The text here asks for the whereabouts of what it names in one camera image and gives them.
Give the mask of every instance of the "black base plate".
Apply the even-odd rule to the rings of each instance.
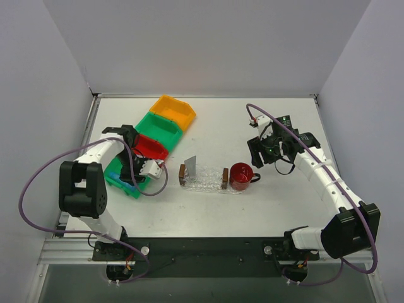
[[[273,256],[264,253],[265,246],[273,248],[279,261],[296,261],[284,253],[283,237],[128,238],[126,242],[138,250],[143,246],[150,248],[150,278],[280,276]],[[115,244],[96,242],[94,261],[124,261],[130,254],[122,246],[108,251],[108,245]],[[315,259],[319,259],[318,254],[310,254],[310,260]],[[147,263],[138,254],[134,260],[133,275],[139,275]]]

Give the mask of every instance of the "stacked storage bins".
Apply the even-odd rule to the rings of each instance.
[[[132,150],[137,155],[165,160],[195,116],[196,114],[189,104],[162,95],[135,127],[141,135]],[[137,199],[140,195],[139,191],[119,179],[121,168],[122,165],[118,158],[113,159],[104,171],[105,180],[109,185],[116,186],[127,195]],[[143,191],[150,180],[147,177],[144,182],[138,183],[139,188]]]

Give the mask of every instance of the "gray floor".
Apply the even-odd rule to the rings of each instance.
[[[367,276],[347,267],[322,287],[288,287],[283,278],[146,278],[119,288],[102,279],[104,268],[50,265],[40,302],[375,302]],[[327,279],[338,268],[311,265],[307,281]]]

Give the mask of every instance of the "white table surface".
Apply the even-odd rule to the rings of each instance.
[[[256,104],[275,117],[289,114],[293,127],[315,135],[331,159],[313,99],[179,99],[191,105],[196,118],[167,158],[169,183],[165,190],[155,197],[134,199],[107,185],[107,209],[130,237],[271,237],[302,225],[323,227],[329,222],[323,202],[299,170],[283,176],[273,165],[253,167],[261,180],[236,195],[186,191],[178,181],[180,164],[193,155],[200,165],[230,168],[236,162],[251,164],[247,140],[257,136],[258,131],[249,126],[246,103]],[[103,98],[90,141],[97,140],[107,126],[137,125],[156,101],[157,98]],[[288,170],[286,163],[278,167]],[[163,179],[162,175],[160,180],[152,181],[146,190],[156,191]],[[66,229],[88,227],[69,217]]]

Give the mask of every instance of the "red mug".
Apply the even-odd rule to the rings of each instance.
[[[236,191],[245,190],[250,183],[257,182],[260,178],[261,175],[254,173],[250,165],[242,162],[234,164],[230,169],[230,185]]]

